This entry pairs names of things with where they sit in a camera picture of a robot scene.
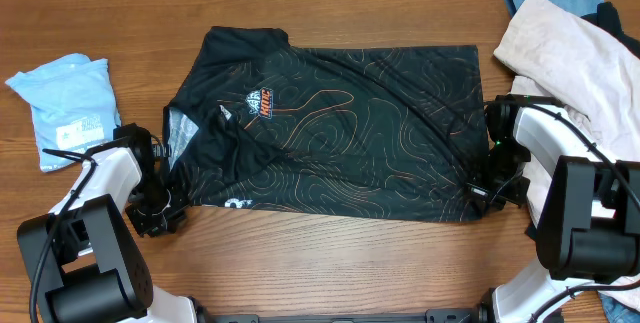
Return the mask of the black orange-patterned jersey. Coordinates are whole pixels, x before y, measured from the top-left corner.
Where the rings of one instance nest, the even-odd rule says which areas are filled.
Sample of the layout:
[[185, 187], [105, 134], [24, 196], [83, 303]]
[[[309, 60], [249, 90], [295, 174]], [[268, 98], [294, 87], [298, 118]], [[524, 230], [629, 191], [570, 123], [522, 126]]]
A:
[[473, 45], [301, 48], [214, 27], [165, 109], [167, 179], [197, 206], [477, 220], [482, 108]]

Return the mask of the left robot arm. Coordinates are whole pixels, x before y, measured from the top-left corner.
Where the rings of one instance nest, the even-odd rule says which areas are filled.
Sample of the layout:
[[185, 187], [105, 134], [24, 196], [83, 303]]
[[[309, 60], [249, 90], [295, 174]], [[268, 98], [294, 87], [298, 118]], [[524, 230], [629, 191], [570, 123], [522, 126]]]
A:
[[153, 284], [134, 240], [173, 234], [186, 218], [187, 195], [163, 180], [168, 149], [135, 124], [113, 135], [84, 153], [55, 151], [81, 163], [81, 174], [61, 202], [17, 230], [31, 321], [212, 321], [195, 298]]

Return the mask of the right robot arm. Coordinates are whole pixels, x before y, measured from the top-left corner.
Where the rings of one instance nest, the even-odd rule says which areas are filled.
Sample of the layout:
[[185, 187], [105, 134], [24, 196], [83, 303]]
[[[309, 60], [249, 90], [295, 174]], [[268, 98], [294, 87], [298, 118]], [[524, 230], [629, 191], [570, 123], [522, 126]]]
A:
[[536, 258], [514, 279], [489, 289], [455, 322], [560, 322], [561, 307], [582, 292], [638, 288], [639, 165], [616, 160], [574, 125], [551, 97], [503, 95], [483, 104], [494, 142], [466, 185], [486, 215], [525, 202], [524, 166], [537, 160], [551, 177], [535, 227]]

